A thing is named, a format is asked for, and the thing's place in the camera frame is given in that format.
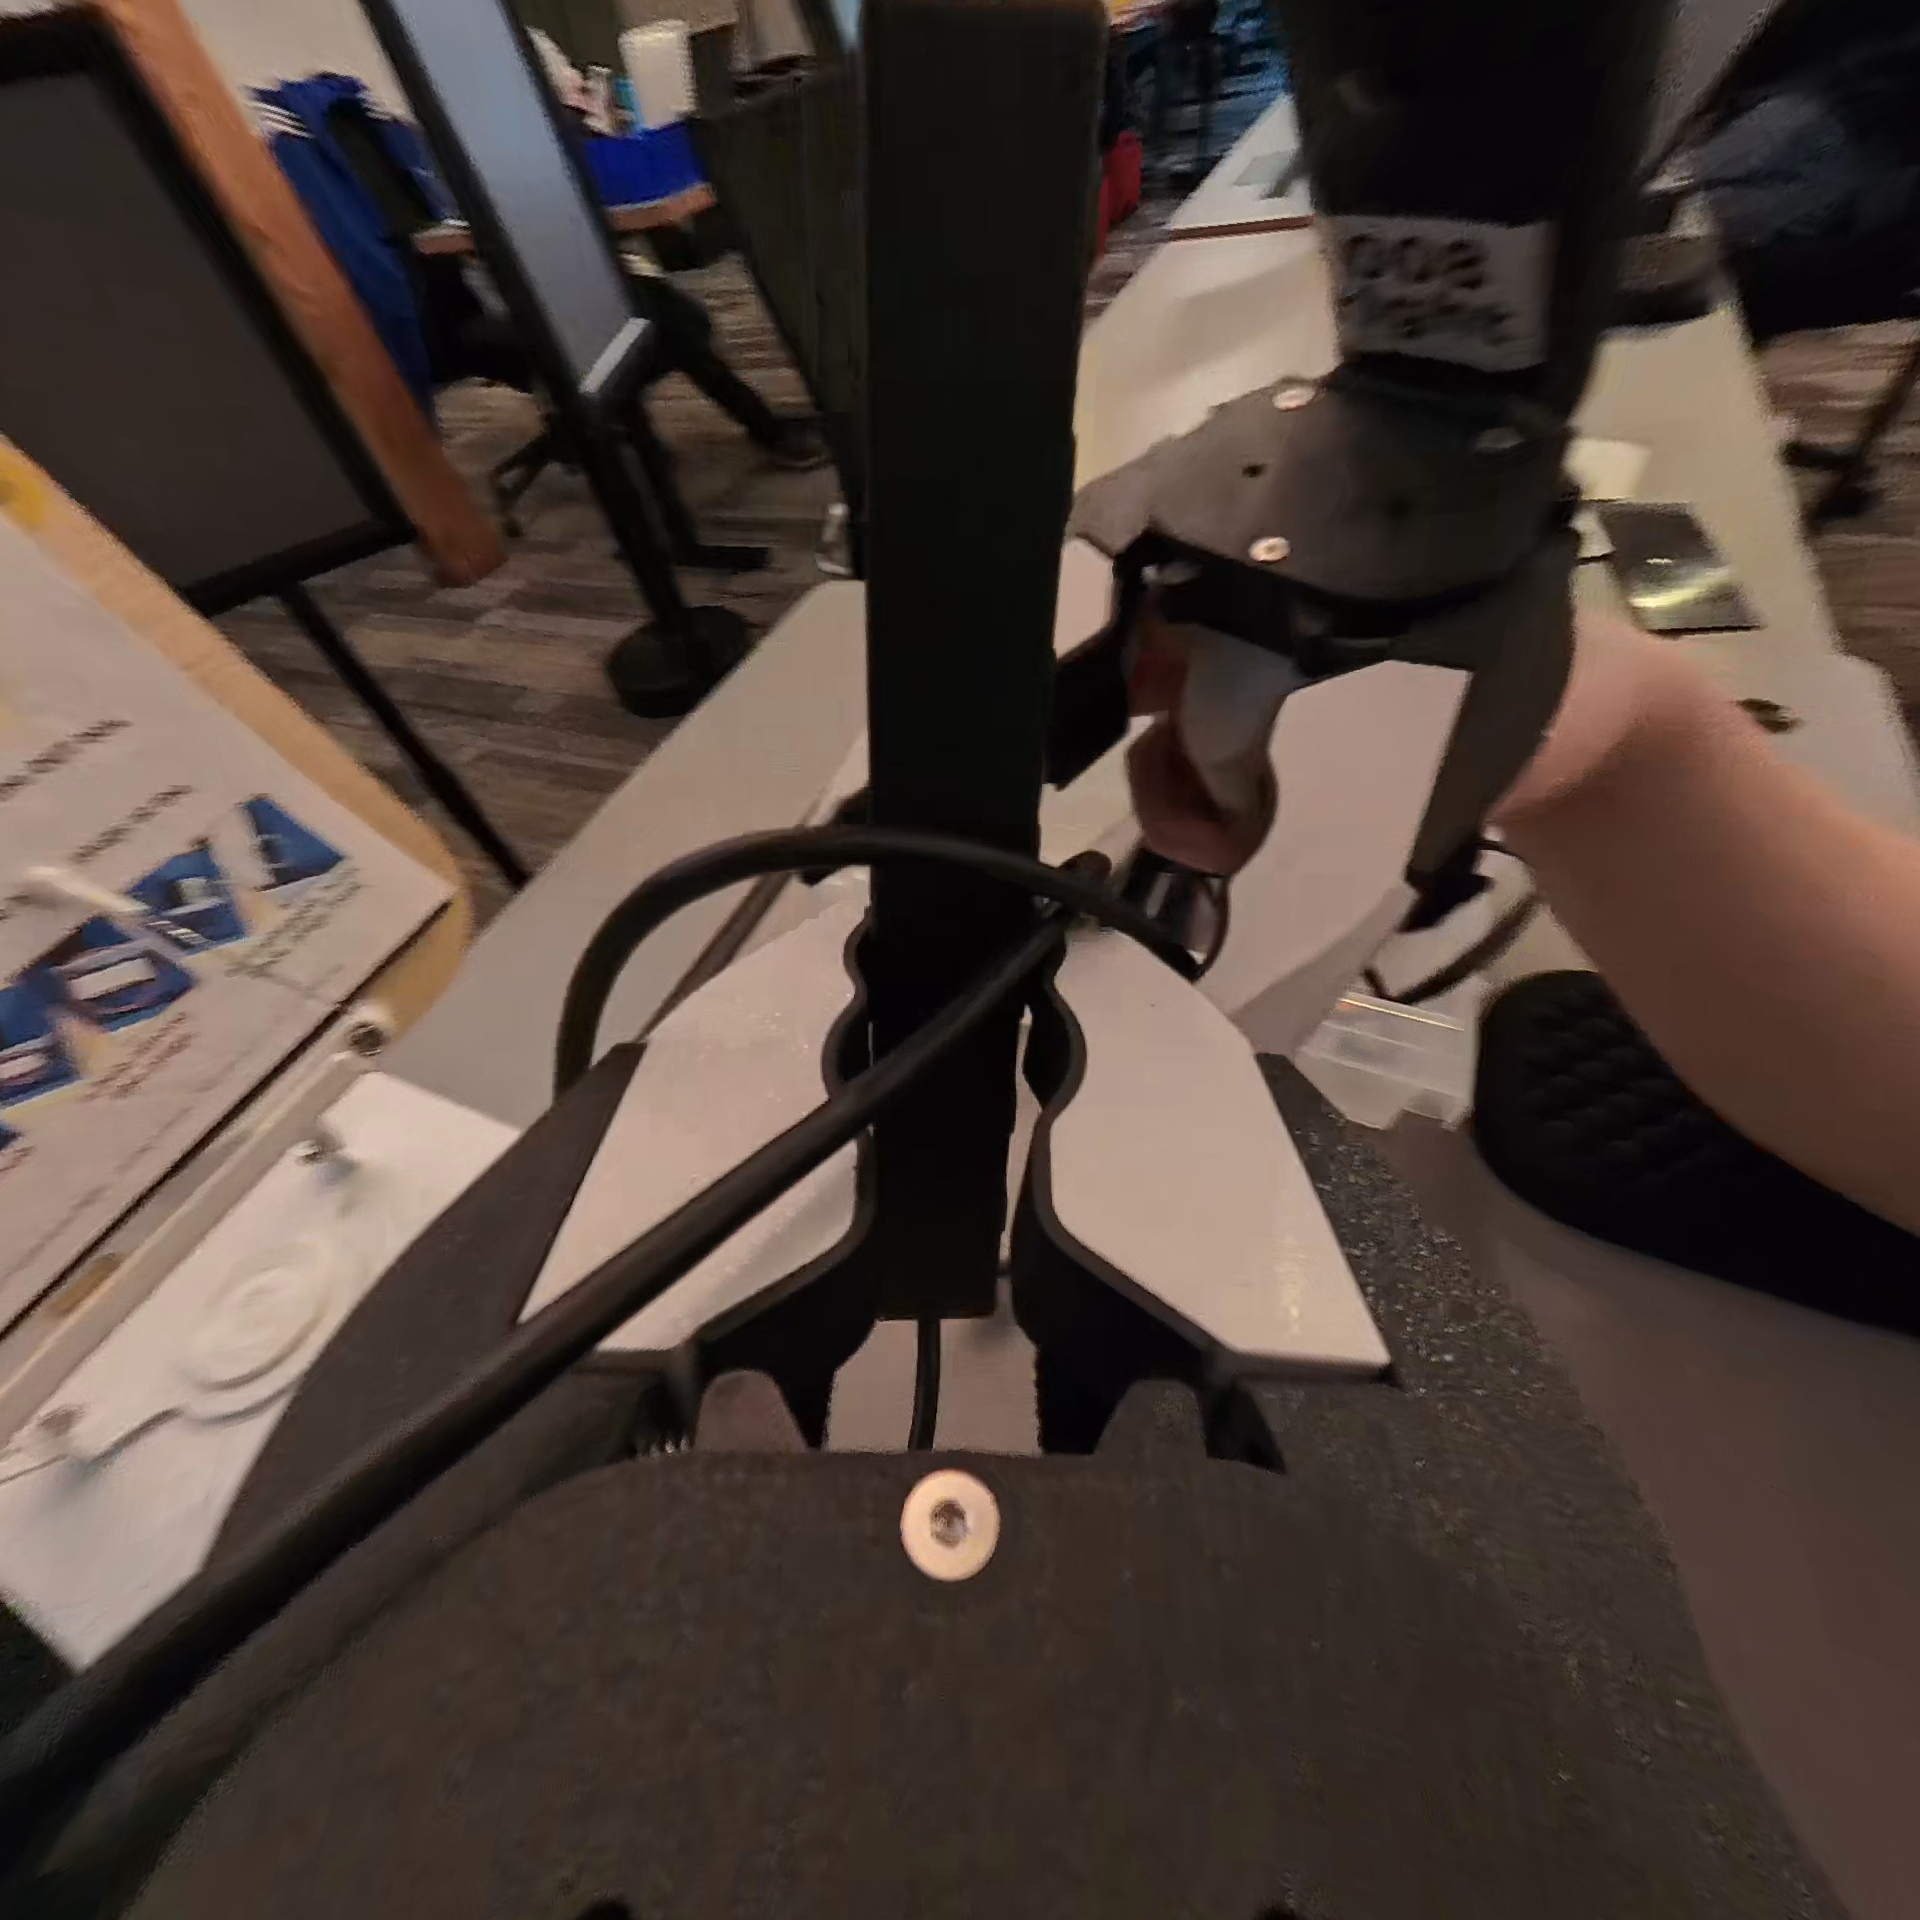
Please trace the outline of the dark flat desk plate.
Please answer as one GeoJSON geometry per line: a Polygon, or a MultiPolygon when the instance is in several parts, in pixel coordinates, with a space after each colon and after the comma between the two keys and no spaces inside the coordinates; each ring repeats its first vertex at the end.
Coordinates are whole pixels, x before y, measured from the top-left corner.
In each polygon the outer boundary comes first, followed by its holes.
{"type": "Polygon", "coordinates": [[[1595,500],[1605,565],[1651,639],[1765,629],[1743,580],[1677,500],[1595,500]]]}

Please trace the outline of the white stand base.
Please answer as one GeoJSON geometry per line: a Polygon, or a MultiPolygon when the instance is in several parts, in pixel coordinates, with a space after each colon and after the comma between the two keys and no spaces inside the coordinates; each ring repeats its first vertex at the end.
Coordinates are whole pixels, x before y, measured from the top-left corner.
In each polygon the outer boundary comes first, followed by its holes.
{"type": "Polygon", "coordinates": [[[64,1672],[182,1589],[304,1373],[513,1124],[371,1069],[7,1441],[0,1601],[64,1672]]]}

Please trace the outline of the wooden sheet board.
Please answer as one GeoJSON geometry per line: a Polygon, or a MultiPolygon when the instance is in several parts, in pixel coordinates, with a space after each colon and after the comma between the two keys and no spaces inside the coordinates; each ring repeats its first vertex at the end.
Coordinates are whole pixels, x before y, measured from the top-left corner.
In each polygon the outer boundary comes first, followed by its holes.
{"type": "Polygon", "coordinates": [[[384,778],[371,778],[290,688],[275,688],[202,611],[137,565],[44,468],[0,439],[0,516],[168,677],[221,705],[268,755],[304,771],[330,801],[359,814],[389,847],[444,879],[442,916],[356,990],[389,1041],[418,1024],[475,945],[475,894],[451,847],[384,778]]]}

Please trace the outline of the person's right hand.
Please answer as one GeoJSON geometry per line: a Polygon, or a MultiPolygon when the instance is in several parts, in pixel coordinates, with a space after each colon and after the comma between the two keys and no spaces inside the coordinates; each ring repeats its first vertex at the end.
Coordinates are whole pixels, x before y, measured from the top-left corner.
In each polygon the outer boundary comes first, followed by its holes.
{"type": "Polygon", "coordinates": [[[1273,826],[1273,778],[1246,771],[1240,801],[1213,801],[1170,720],[1152,720],[1121,750],[1132,814],[1143,847],[1199,876],[1240,876],[1273,826]]]}

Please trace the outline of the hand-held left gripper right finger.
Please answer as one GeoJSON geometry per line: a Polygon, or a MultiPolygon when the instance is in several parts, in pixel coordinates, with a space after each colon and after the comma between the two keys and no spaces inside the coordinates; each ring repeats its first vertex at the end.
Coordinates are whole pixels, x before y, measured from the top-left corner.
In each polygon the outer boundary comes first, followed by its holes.
{"type": "Polygon", "coordinates": [[[1378,1379],[1390,1344],[1233,1020],[1135,940],[1073,940],[1025,1182],[1056,1249],[1256,1379],[1378,1379]]]}

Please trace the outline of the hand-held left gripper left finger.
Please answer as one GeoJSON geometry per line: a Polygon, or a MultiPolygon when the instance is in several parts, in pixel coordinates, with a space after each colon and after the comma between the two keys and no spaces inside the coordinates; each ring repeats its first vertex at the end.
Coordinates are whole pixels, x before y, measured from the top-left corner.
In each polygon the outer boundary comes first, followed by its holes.
{"type": "MultiPolygon", "coordinates": [[[[731,1165],[759,1159],[829,1098],[829,1035],[854,1008],[845,940],[866,903],[829,903],[731,972],[700,988],[638,1054],[595,1159],[518,1314],[656,1229],[731,1165]]],[[[605,1352],[675,1352],[724,1307],[839,1253],[854,1234],[854,1146],[747,1219],[675,1292],[605,1335],[605,1352]]]]}

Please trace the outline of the short black usb hub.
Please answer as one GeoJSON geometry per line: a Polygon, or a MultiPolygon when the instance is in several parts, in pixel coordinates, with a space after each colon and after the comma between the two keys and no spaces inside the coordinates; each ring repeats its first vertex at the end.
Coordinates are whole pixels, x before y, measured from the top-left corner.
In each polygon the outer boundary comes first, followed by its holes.
{"type": "MultiPolygon", "coordinates": [[[[866,811],[1038,854],[1100,97],[1089,0],[863,4],[866,811]]],[[[1025,925],[949,861],[875,861],[866,1024],[895,1054],[1025,925]]],[[[1021,1000],[875,1124],[878,1325],[994,1314],[1021,1000]]]]}

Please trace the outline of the blue jacket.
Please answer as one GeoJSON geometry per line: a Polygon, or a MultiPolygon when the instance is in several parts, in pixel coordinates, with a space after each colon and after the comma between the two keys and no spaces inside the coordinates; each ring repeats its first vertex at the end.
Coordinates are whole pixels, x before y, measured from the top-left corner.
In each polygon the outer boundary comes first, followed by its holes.
{"type": "Polygon", "coordinates": [[[405,393],[433,422],[433,327],[417,239],[451,205],[418,131],[384,109],[351,73],[248,85],[248,119],[405,393]]]}

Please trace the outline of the blue storage bin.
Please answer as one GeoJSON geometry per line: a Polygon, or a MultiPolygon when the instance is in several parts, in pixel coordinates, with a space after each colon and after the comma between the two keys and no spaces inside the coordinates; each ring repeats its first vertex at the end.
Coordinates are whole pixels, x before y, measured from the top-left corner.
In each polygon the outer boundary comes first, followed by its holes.
{"type": "Polygon", "coordinates": [[[713,189],[689,122],[588,131],[588,177],[595,205],[671,205],[713,189]]]}

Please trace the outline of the brown wooden desk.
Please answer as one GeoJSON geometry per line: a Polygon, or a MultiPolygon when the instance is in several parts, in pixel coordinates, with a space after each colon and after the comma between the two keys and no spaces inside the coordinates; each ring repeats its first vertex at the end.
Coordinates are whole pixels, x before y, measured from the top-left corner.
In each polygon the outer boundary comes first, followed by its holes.
{"type": "Polygon", "coordinates": [[[84,11],[106,17],[159,119],[177,131],[199,183],[255,262],[275,314],[296,327],[304,352],[319,373],[319,393],[340,405],[356,445],[377,463],[433,580],[492,580],[504,565],[497,523],[442,454],[442,435],[424,430],[394,352],[384,350],[377,324],[359,314],[351,274],[335,272],[319,229],[304,214],[290,177],[264,150],[216,59],[191,34],[182,4],[89,0],[84,11]]]}

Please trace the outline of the black office chair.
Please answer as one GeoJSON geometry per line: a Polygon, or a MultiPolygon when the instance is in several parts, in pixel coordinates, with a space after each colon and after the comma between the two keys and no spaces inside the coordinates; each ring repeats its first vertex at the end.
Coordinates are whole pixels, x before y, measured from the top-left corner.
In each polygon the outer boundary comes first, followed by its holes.
{"type": "Polygon", "coordinates": [[[700,34],[700,157],[759,299],[817,400],[845,574],[866,580],[866,198],[863,80],[845,59],[731,73],[731,34],[700,34]]]}
{"type": "Polygon", "coordinates": [[[1920,4],[1677,4],[1643,198],[1706,198],[1749,342],[1915,324],[1920,4]]]}

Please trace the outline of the person's right forearm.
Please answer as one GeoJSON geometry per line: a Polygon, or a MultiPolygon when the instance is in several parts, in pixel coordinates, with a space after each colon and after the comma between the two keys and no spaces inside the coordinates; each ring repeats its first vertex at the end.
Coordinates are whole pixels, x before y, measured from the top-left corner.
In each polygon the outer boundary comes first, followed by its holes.
{"type": "Polygon", "coordinates": [[[1798,771],[1677,647],[1571,621],[1493,811],[1554,919],[1749,1146],[1920,1229],[1920,847],[1798,771]]]}

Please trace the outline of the printed instruction sheet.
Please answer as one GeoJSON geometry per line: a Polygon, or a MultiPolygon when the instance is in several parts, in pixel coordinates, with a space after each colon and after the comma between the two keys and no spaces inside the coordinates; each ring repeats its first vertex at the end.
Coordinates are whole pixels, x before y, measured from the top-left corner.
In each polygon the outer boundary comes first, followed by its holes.
{"type": "Polygon", "coordinates": [[[451,903],[7,523],[0,1307],[29,1314],[451,903]]]}

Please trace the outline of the black computer monitor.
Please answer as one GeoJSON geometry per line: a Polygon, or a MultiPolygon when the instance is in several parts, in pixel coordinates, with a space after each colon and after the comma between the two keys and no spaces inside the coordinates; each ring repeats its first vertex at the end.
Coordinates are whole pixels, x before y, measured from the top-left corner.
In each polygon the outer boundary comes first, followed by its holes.
{"type": "Polygon", "coordinates": [[[127,45],[0,25],[0,430],[191,611],[275,597],[504,885],[527,861],[313,603],[417,549],[127,45]]]}

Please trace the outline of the clear plastic bin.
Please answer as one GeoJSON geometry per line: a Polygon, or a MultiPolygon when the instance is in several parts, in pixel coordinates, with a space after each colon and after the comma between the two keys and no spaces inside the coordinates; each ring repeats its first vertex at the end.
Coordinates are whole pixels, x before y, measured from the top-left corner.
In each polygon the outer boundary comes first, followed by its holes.
{"type": "Polygon", "coordinates": [[[1458,1132],[1473,1117],[1473,1020],[1340,990],[1299,1041],[1295,1069],[1360,1132],[1405,1117],[1458,1132]]]}

